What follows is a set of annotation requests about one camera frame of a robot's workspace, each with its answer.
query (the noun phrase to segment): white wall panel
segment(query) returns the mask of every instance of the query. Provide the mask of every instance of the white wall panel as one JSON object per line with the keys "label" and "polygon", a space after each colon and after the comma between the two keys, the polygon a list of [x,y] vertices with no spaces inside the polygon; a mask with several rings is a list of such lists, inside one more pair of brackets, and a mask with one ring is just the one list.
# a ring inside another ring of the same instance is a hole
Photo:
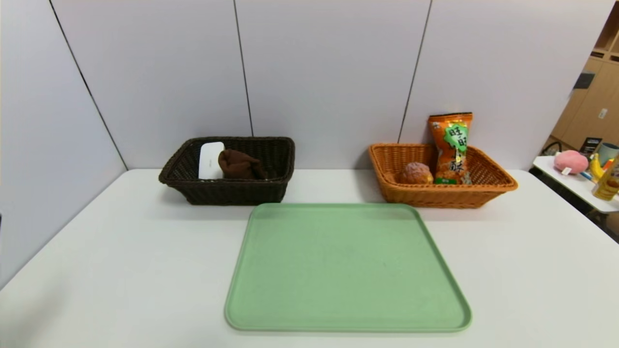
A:
{"label": "white wall panel", "polygon": [[472,111],[469,144],[529,168],[614,0],[434,0],[400,142],[426,142],[428,116]]}
{"label": "white wall panel", "polygon": [[250,136],[232,0],[53,0],[129,168],[190,137]]}
{"label": "white wall panel", "polygon": [[429,0],[237,0],[255,136],[297,168],[367,167],[396,142]]}
{"label": "white wall panel", "polygon": [[2,2],[1,60],[0,288],[124,171],[48,1]]}

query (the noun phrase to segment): panel seam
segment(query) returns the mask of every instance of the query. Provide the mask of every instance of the panel seam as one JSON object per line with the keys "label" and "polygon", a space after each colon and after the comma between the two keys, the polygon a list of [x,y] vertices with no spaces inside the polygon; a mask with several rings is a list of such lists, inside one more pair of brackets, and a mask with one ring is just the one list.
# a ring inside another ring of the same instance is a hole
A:
{"label": "panel seam", "polygon": [[236,0],[234,4],[234,17],[236,19],[236,34],[238,35],[238,49],[241,52],[241,67],[243,68],[243,81],[245,82],[245,97],[247,98],[247,112],[249,113],[249,127],[251,128],[251,136],[254,136],[254,123],[251,120],[251,107],[249,106],[249,90],[247,88],[247,75],[245,74],[245,60],[243,59],[243,45],[241,44],[241,29],[238,26],[238,13],[236,11]]}
{"label": "panel seam", "polygon": [[415,61],[415,69],[413,70],[413,78],[410,81],[409,97],[406,100],[406,106],[404,107],[404,115],[402,116],[402,124],[400,125],[400,133],[397,136],[398,144],[400,143],[400,138],[402,137],[402,130],[404,129],[404,121],[406,120],[406,112],[409,110],[410,96],[413,92],[413,84],[415,83],[415,76],[417,75],[417,68],[419,67],[419,59],[422,56],[423,41],[425,39],[426,29],[428,28],[428,21],[430,20],[430,10],[432,10],[432,2],[433,0],[430,0],[430,5],[428,6],[428,15],[426,16],[426,22],[425,22],[425,25],[423,26],[422,40],[419,43],[419,51],[417,52],[417,60]]}
{"label": "panel seam", "polygon": [[60,27],[60,32],[63,34],[64,37],[64,42],[67,43],[67,47],[69,48],[69,52],[71,53],[71,57],[73,57],[73,62],[76,64],[77,67],[77,71],[79,71],[80,76],[82,77],[82,81],[84,82],[84,85],[86,86],[86,90],[88,91],[88,94],[90,95],[90,99],[92,100],[92,103],[95,105],[95,109],[97,109],[97,113],[99,114],[99,118],[101,119],[101,122],[103,123],[103,126],[105,127],[105,131],[107,131],[110,140],[112,140],[112,144],[114,145],[114,148],[116,149],[116,152],[118,153],[118,157],[120,157],[120,161],[122,161],[125,170],[129,170],[129,167],[127,167],[127,163],[125,163],[123,155],[121,155],[120,150],[118,149],[118,145],[116,145],[116,141],[114,141],[114,137],[112,137],[112,134],[110,132],[110,128],[108,127],[108,125],[105,123],[105,120],[103,119],[103,115],[101,114],[101,110],[99,109],[99,106],[97,105],[97,102],[95,101],[95,97],[92,95],[92,92],[90,91],[90,87],[88,86],[88,83],[86,82],[86,78],[84,77],[84,74],[82,73],[81,68],[79,67],[79,64],[77,63],[77,59],[75,54],[73,53],[73,49],[71,48],[71,45],[69,44],[69,40],[67,39],[67,35],[64,33],[64,29],[63,29],[63,25],[60,24],[60,19],[58,18],[58,14],[56,13],[56,8],[54,8],[54,4],[51,2],[51,0],[48,0],[51,6],[51,10],[54,12],[54,16],[56,17],[56,22],[58,23],[58,27]]}

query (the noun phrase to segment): orange snack bag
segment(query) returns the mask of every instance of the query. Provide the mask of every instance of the orange snack bag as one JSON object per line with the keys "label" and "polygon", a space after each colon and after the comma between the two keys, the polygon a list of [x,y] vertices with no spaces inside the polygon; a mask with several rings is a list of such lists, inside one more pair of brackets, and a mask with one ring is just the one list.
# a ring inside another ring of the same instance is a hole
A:
{"label": "orange snack bag", "polygon": [[472,113],[451,113],[428,118],[438,149],[435,184],[471,185],[466,162]]}

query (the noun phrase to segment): green tray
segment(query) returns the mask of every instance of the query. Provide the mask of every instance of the green tray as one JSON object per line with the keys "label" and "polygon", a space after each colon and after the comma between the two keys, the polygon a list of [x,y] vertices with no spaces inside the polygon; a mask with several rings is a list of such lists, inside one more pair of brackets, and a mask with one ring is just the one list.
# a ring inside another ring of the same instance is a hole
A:
{"label": "green tray", "polygon": [[262,204],[225,316],[240,330],[451,332],[470,308],[404,204]]}

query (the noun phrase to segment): white card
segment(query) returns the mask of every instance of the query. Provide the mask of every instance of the white card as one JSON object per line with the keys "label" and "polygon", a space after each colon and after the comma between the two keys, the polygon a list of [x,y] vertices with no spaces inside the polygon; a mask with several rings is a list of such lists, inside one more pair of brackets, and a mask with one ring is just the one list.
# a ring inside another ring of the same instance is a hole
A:
{"label": "white card", "polygon": [[208,142],[200,148],[200,165],[197,172],[199,179],[222,179],[223,171],[219,167],[219,154],[225,150],[222,142]]}

